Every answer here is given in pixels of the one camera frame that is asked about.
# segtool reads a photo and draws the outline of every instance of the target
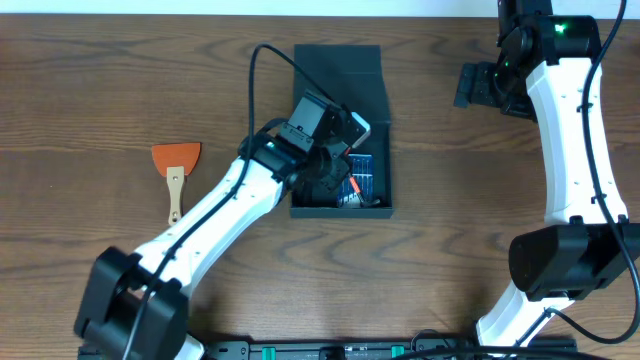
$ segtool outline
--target wooden table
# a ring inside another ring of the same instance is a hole
[[[603,35],[611,22],[601,23]],[[247,130],[247,70],[269,41],[380,44],[393,114],[396,212],[388,221],[290,219],[287,201],[225,253],[198,288],[192,328],[267,339],[465,331],[509,281],[514,236],[543,227],[538,128],[452,106],[464,62],[492,61],[496,20],[213,16],[0,17],[0,358],[74,358],[72,324],[94,258],[166,228],[151,145],[203,143],[191,208]],[[604,63],[611,161],[640,213],[640,22]],[[288,116],[293,72],[261,57],[257,121]],[[568,310],[600,335],[628,326],[627,274]],[[560,320],[548,334],[576,335]],[[640,336],[583,351],[640,356]]]

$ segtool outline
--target orange spatula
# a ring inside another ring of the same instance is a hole
[[[200,157],[200,143],[162,144],[151,147],[153,162],[160,174],[167,178],[171,209],[169,225],[182,218],[182,189],[184,177],[191,174]]]

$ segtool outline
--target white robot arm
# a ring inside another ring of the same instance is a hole
[[[578,111],[582,86],[591,67],[591,59],[560,59],[559,65],[540,64],[527,77],[527,92],[531,97],[540,128],[542,152],[547,178],[547,225],[570,224],[571,218],[581,217],[585,224],[606,224],[594,190],[584,138],[582,117]],[[600,109],[600,77],[598,69],[591,88],[591,138],[605,201],[612,214],[627,217],[627,209],[620,199],[609,163]],[[551,320],[553,315],[538,319],[545,309],[563,310],[574,301],[567,296],[529,301],[513,281],[495,307],[476,324],[481,345],[527,346],[529,341]]]
[[[130,354],[136,358],[195,360],[203,356],[204,346],[186,329],[188,302],[203,276],[288,190],[304,183],[327,191],[338,188],[351,170],[348,152],[371,133],[370,125],[357,113],[308,91],[291,118],[280,123],[275,137],[263,128],[253,137],[251,149],[243,142],[241,156],[220,183],[173,227],[134,254],[109,248],[98,257],[76,318],[77,335],[114,358],[126,353],[130,337],[134,338]],[[241,179],[245,161],[249,165]],[[228,200],[217,209],[223,198]],[[133,331],[141,301],[131,290],[152,286],[152,274],[166,261],[169,249],[178,245],[160,273],[160,285],[153,287],[139,330]]]
[[[554,316],[551,309],[563,310],[605,288],[627,265],[596,201],[583,132],[583,87],[602,50],[597,24],[586,16],[552,16],[547,0],[504,0],[498,6],[498,62],[466,64],[454,105],[500,107],[505,115],[534,119],[540,129],[549,227],[514,239],[512,281],[476,323],[480,345],[527,346]],[[600,107],[602,70],[596,66],[588,99],[595,170],[635,259],[638,226],[629,224],[613,178]]]
[[[255,160],[250,160],[243,186],[209,220],[200,226],[177,251],[161,274],[162,281],[175,278],[182,284],[181,292],[191,298],[204,274],[218,260],[233,241],[254,221],[268,213],[280,201],[283,183],[273,177],[273,172]],[[140,254],[140,266],[153,273],[166,251],[194,223],[209,212],[235,185],[244,160],[238,158],[222,181],[191,209],[177,224],[154,240],[136,249]]]

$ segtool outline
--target black box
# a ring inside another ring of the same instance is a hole
[[[338,104],[346,104],[371,125],[371,136],[354,154],[373,156],[373,197],[381,204],[374,208],[338,208],[337,194],[321,187],[305,186],[291,195],[292,218],[372,218],[388,219],[393,214],[389,128],[391,112],[382,79],[379,46],[296,45],[295,61],[318,82]],[[296,73],[293,103],[309,89]]]

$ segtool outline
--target orange spatula blade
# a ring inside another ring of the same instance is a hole
[[[167,168],[175,166],[184,167],[184,174],[189,175],[200,157],[200,143],[153,145],[151,154],[162,176],[167,176]]]

